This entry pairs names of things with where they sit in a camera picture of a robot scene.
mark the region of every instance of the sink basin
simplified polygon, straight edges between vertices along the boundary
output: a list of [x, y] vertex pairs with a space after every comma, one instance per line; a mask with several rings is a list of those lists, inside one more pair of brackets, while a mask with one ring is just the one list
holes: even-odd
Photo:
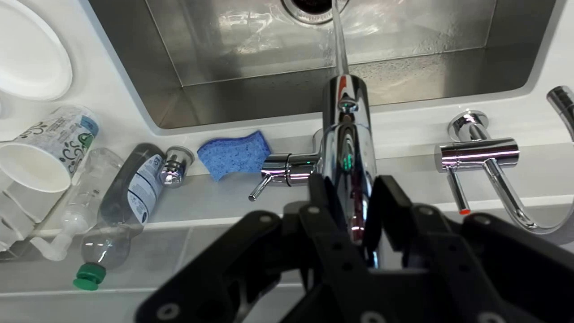
[[[334, 42], [321, 0], [90, 2], [161, 130], [325, 108]], [[371, 106], [529, 87], [554, 2], [348, 0], [352, 72]]]

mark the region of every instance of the white plate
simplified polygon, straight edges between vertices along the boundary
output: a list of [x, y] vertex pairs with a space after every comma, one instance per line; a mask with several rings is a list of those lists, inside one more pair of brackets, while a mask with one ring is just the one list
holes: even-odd
[[72, 87], [72, 62], [57, 35], [18, 0], [0, 0], [0, 92], [56, 101]]

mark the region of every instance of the bottle label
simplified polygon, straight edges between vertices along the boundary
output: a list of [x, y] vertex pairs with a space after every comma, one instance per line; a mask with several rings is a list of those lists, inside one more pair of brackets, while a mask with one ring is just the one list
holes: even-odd
[[127, 187], [127, 203], [136, 220], [144, 225], [154, 211], [156, 202], [163, 191], [160, 180], [160, 167], [163, 159], [160, 155], [145, 160]]

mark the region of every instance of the drain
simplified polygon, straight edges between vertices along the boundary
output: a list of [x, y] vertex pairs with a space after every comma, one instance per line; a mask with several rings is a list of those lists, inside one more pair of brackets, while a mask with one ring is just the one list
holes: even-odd
[[[334, 15], [330, 11], [332, 0], [282, 0], [287, 13], [301, 24], [321, 26], [328, 24]], [[350, 0], [339, 0], [341, 11], [348, 6]]]

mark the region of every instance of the white cup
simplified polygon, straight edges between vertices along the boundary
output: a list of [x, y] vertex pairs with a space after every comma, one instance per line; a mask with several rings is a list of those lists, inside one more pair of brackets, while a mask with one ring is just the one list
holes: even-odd
[[0, 146], [0, 171], [36, 193], [63, 193], [99, 133], [83, 110], [59, 108]]

